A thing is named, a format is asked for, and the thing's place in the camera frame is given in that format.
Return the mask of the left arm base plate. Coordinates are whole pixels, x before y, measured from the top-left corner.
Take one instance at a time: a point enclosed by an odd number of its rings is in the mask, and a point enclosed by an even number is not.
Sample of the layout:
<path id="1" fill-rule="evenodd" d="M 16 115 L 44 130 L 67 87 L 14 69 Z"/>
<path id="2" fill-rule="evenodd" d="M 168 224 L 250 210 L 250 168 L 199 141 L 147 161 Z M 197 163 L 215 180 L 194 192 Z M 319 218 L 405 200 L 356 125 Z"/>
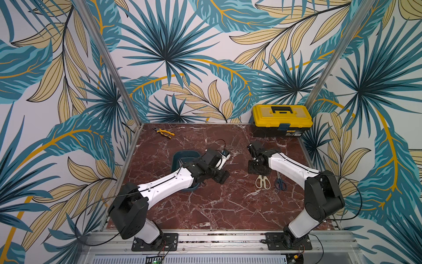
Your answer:
<path id="1" fill-rule="evenodd" d="M 140 238 L 134 238 L 131 250 L 133 252 L 176 251 L 178 249 L 179 234 L 163 233 L 153 242 L 146 243 Z"/>

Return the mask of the yellow black plastic toolbox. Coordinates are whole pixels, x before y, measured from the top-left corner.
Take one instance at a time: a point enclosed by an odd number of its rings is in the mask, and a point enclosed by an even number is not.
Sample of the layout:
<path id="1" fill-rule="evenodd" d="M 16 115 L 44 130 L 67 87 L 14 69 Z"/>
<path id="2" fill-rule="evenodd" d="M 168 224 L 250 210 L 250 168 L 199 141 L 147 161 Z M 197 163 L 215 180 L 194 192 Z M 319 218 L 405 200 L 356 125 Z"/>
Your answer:
<path id="1" fill-rule="evenodd" d="M 254 137 L 300 137 L 313 125 L 313 119 L 303 105 L 258 104 L 252 108 Z"/>

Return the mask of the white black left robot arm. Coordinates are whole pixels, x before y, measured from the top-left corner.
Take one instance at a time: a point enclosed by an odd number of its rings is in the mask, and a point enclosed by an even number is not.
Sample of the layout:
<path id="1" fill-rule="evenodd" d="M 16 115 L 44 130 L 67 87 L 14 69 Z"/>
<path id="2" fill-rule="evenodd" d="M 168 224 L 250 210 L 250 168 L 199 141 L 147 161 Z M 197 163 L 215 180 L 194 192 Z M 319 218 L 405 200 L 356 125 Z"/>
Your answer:
<path id="1" fill-rule="evenodd" d="M 224 184 L 230 173 L 223 167 L 230 158 L 228 150 L 207 150 L 202 156 L 183 163 L 171 174 L 149 183 L 124 184 L 114 198 L 108 214 L 122 239 L 139 238 L 151 245 L 161 241 L 162 232 L 147 219 L 147 212 L 174 193 L 212 179 Z"/>

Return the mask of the blue handled scissors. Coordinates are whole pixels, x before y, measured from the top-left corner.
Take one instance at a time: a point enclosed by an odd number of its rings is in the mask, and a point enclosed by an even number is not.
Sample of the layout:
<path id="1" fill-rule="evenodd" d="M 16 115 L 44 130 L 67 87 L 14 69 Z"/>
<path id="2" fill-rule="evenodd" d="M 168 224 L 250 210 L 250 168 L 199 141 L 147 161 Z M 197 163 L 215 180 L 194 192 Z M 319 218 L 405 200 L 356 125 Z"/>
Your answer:
<path id="1" fill-rule="evenodd" d="M 287 185 L 283 181 L 283 179 L 281 178 L 281 173 L 278 172 L 278 171 L 276 172 L 276 180 L 275 180 L 274 186 L 275 186 L 276 190 L 278 190 L 278 191 L 286 191 L 287 190 Z"/>

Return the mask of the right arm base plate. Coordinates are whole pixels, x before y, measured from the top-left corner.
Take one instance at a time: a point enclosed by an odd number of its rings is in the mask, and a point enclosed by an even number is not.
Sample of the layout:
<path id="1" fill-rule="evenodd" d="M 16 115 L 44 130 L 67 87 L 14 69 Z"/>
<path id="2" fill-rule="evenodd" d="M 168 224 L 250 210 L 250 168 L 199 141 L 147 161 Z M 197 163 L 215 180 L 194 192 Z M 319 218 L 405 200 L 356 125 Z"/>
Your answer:
<path id="1" fill-rule="evenodd" d="M 308 235 L 302 238 L 296 238 L 290 233 L 276 232 L 265 233 L 265 238 L 260 242 L 266 244 L 268 250 L 297 250 L 299 252 L 312 250 L 312 244 Z"/>

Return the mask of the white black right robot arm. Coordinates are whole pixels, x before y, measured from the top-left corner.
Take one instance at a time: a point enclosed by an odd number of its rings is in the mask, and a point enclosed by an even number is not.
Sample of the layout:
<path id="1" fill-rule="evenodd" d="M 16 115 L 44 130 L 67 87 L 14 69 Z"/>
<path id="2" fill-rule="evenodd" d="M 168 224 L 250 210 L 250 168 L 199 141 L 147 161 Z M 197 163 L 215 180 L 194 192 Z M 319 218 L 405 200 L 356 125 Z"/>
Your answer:
<path id="1" fill-rule="evenodd" d="M 303 211 L 284 228 L 284 238 L 295 241 L 305 238 L 329 216 L 345 207 L 345 201 L 336 176 L 309 168 L 279 151 L 266 150 L 261 143 L 247 146 L 252 156 L 254 174 L 265 175 L 276 171 L 288 177 L 304 190 Z"/>

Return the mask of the aluminium mounting rail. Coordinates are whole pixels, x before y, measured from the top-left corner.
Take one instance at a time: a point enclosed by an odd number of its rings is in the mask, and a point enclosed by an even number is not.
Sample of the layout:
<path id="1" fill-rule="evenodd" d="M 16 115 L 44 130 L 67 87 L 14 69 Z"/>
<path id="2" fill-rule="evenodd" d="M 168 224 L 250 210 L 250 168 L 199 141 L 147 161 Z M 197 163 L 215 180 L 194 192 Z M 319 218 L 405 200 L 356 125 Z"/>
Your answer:
<path id="1" fill-rule="evenodd" d="M 270 250 L 265 231 L 171 230 L 175 242 L 141 252 L 133 239 L 114 237 L 112 231 L 90 235 L 79 264 L 363 264 L 359 245 L 348 231 L 313 231 L 310 249 Z"/>

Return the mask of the teal plastic storage box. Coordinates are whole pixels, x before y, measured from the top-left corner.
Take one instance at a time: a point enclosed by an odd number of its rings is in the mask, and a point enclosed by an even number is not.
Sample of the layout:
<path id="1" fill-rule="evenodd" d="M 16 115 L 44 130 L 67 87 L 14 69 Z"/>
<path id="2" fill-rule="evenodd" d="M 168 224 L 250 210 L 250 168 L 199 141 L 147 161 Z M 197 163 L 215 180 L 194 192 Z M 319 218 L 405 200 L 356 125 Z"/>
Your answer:
<path id="1" fill-rule="evenodd" d="M 197 169 L 192 167 L 193 162 L 200 158 L 197 151 L 183 150 L 174 154 L 171 174 L 173 178 L 171 183 L 175 185 L 174 189 L 182 192 L 193 192 L 201 185 L 195 180 Z"/>

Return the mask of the white handled scissors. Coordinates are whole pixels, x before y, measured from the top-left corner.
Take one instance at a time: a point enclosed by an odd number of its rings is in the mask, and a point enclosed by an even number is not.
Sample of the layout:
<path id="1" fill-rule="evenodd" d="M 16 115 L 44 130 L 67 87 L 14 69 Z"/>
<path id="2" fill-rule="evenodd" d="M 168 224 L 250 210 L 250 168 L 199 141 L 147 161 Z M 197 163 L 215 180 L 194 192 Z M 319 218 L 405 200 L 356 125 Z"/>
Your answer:
<path id="1" fill-rule="evenodd" d="M 267 176 L 259 175 L 255 181 L 256 188 L 268 190 L 271 188 L 270 180 Z"/>

